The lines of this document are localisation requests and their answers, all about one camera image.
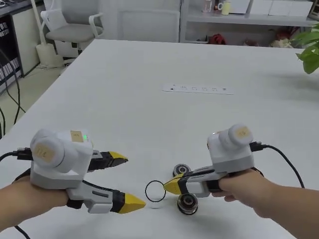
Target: table surface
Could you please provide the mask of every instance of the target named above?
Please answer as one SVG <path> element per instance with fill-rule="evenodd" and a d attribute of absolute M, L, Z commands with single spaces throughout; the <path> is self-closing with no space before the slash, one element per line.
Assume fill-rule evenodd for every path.
<path fill-rule="evenodd" d="M 96 149 L 118 151 L 129 162 L 87 174 L 86 180 L 146 200 L 149 181 L 168 181 L 178 163 L 192 169 L 210 165 L 208 135 L 243 122 L 256 140 L 288 156 L 306 187 L 319 189 L 319 75 L 305 74 L 296 52 L 95 40 L 1 140 L 0 153 L 28 146 L 42 127 L 87 128 Z M 163 92 L 165 83 L 229 87 L 235 94 Z M 255 161 L 270 180 L 299 185 L 276 152 L 256 152 Z M 14 158 L 2 161 L 0 186 L 28 166 Z M 162 191 L 154 193 L 160 197 Z M 293 238 L 238 202 L 199 199 L 198 212 L 187 217 L 176 199 L 167 194 L 158 205 L 126 215 L 59 208 L 21 226 L 32 239 Z M 21 237 L 14 229 L 0 234 L 0 239 Z"/>

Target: metal bearing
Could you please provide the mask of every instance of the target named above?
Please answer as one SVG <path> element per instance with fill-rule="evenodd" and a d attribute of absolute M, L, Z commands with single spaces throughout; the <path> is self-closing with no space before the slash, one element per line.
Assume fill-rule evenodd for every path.
<path fill-rule="evenodd" d="M 173 177 L 181 173 L 188 173 L 190 171 L 191 171 L 190 167 L 188 167 L 186 164 L 178 164 L 174 167 Z"/>
<path fill-rule="evenodd" d="M 193 215 L 198 210 L 198 200 L 194 194 L 183 194 L 178 197 L 177 207 L 185 215 Z"/>

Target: black rubber ring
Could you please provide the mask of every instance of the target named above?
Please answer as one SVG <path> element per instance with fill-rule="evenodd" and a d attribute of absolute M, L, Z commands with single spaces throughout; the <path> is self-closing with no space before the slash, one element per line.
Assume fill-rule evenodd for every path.
<path fill-rule="evenodd" d="M 146 196 L 147 199 L 148 199 L 149 201 L 151 201 L 152 203 L 159 203 L 159 202 L 161 202 L 161 201 L 164 200 L 164 198 L 165 198 L 165 196 L 166 196 L 166 190 L 165 190 L 164 196 L 163 196 L 161 199 L 159 199 L 158 201 L 154 201 L 154 200 L 150 199 L 150 198 L 148 197 L 148 194 L 147 194 L 147 189 L 148 189 L 149 185 L 150 185 L 151 183 L 154 183 L 154 182 L 160 183 L 160 184 L 162 184 L 163 187 L 164 187 L 164 183 L 162 183 L 161 181 L 159 181 L 159 180 L 153 180 L 153 181 L 149 182 L 149 183 L 146 185 L 146 187 L 145 187 L 145 196 Z"/>

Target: power strip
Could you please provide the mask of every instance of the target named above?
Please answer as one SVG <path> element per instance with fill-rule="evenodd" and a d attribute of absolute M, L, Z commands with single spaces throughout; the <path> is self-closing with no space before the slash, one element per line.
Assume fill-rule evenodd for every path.
<path fill-rule="evenodd" d="M 228 88 L 214 87 L 214 86 L 165 84 L 162 90 L 168 91 L 168 92 L 186 92 L 186 93 L 203 93 L 203 94 L 222 94 L 222 95 L 234 94 Z"/>

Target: human hand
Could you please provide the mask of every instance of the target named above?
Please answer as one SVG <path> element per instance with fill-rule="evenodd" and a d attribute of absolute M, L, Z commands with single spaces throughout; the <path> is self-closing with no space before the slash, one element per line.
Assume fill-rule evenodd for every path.
<path fill-rule="evenodd" d="M 63 207 L 68 201 L 65 190 L 47 190 L 30 183 L 30 177 L 23 177 L 0 190 L 0 212 L 5 217 L 0 231 L 39 216 L 55 207 Z"/>
<path fill-rule="evenodd" d="M 267 204 L 277 185 L 250 169 L 220 179 L 219 187 L 223 192 L 213 193 L 214 197 L 224 197 L 226 202 L 238 200 L 253 208 L 258 216 L 267 218 Z"/>

